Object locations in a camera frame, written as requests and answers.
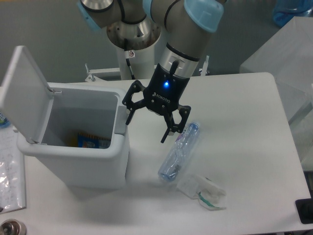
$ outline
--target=robotiq logo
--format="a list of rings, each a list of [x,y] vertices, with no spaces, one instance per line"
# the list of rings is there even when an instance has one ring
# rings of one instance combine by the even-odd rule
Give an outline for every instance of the robotiq logo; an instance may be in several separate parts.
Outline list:
[[[167,99],[167,98],[165,98],[165,97],[163,97],[163,96],[161,96],[161,95],[159,95],[159,94],[157,94],[157,93],[153,93],[153,95],[152,96],[156,96],[156,97],[158,97],[158,98],[160,98],[160,99],[163,99],[164,101],[166,101],[166,102],[168,102],[168,103],[171,103],[171,101],[169,100],[169,99]]]

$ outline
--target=light blue joint cap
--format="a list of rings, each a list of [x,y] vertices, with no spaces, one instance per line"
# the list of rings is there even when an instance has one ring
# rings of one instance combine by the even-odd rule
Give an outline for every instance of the light blue joint cap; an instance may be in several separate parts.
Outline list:
[[[185,0],[190,18],[202,29],[214,33],[224,13],[223,5],[215,0]]]
[[[87,11],[80,2],[77,3],[77,6],[79,11],[82,13],[86,23],[88,24],[89,28],[94,32],[101,30],[99,25],[97,25],[96,22],[91,18],[91,16],[87,13]]]
[[[152,0],[143,0],[142,1],[143,10],[147,14],[147,16],[149,16],[150,19],[153,20],[152,16],[151,16],[151,4],[152,4]]]

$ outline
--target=open lid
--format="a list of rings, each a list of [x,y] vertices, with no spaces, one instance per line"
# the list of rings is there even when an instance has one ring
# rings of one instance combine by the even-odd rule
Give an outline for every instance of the open lid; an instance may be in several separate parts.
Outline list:
[[[40,143],[51,113],[53,93],[27,47],[15,48],[2,86],[1,112],[29,143]]]

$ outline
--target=black corner object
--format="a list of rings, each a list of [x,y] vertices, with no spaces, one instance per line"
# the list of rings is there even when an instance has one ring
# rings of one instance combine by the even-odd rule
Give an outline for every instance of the black corner object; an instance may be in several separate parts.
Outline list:
[[[147,107],[150,111],[164,117],[167,130],[161,143],[164,143],[168,135],[183,131],[191,111],[190,106],[179,104],[179,99],[190,79],[174,75],[178,65],[179,61],[174,61],[168,72],[158,64],[149,85],[144,87],[141,82],[136,80],[122,101],[130,112],[126,125],[131,122],[134,112],[143,107]],[[144,98],[134,103],[132,101],[133,94],[138,92],[143,92]],[[173,119],[173,111],[175,110],[178,110],[181,116],[179,124],[176,124]]]
[[[303,224],[313,224],[313,199],[299,199],[296,200],[295,205],[298,214]]]

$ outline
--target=white trash bin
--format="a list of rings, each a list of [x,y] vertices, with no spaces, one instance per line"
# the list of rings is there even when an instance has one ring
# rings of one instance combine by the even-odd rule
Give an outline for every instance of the white trash bin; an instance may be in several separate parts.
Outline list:
[[[125,91],[47,83],[24,46],[15,48],[0,93],[0,110],[19,131],[18,148],[69,186],[125,185],[129,137]],[[106,149],[68,147],[79,132],[111,139]]]

